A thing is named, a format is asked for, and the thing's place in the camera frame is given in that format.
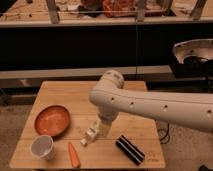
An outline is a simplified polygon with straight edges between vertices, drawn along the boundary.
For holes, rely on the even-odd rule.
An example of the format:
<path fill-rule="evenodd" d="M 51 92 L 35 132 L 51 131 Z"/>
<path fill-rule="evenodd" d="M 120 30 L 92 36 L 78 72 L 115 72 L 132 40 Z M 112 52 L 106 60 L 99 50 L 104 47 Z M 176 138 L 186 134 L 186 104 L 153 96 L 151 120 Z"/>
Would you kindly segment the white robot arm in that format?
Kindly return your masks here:
<path fill-rule="evenodd" d="M 213 94 L 127 90 L 124 77 L 106 71 L 89 99 L 102 122 L 111 124 L 119 112 L 164 121 L 213 134 Z"/>

